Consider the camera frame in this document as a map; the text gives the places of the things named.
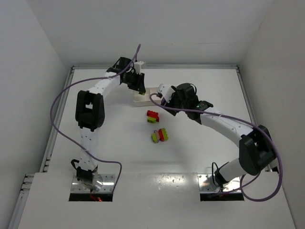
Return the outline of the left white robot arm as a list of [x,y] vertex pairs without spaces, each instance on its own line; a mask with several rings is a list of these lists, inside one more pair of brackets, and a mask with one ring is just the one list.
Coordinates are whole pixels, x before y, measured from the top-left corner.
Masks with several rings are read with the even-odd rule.
[[104,74],[93,87],[77,94],[75,119],[81,133],[81,149],[83,153],[76,162],[76,177],[84,185],[93,187],[97,180],[98,164],[96,148],[98,135],[105,120],[104,99],[109,93],[121,85],[126,84],[131,90],[145,94],[143,61],[131,62],[121,57]]

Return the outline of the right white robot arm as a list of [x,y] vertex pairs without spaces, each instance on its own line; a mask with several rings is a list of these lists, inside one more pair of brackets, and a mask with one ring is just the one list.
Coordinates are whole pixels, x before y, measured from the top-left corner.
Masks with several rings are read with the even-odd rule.
[[182,109],[189,119],[212,128],[238,146],[238,158],[215,171],[214,180],[218,186],[246,174],[256,176],[275,160],[274,150],[265,137],[269,135],[266,127],[260,125],[254,129],[248,124],[225,118],[211,103],[200,101],[190,83],[177,87],[162,84],[157,92],[163,97],[161,104],[168,108],[169,113],[176,115]]

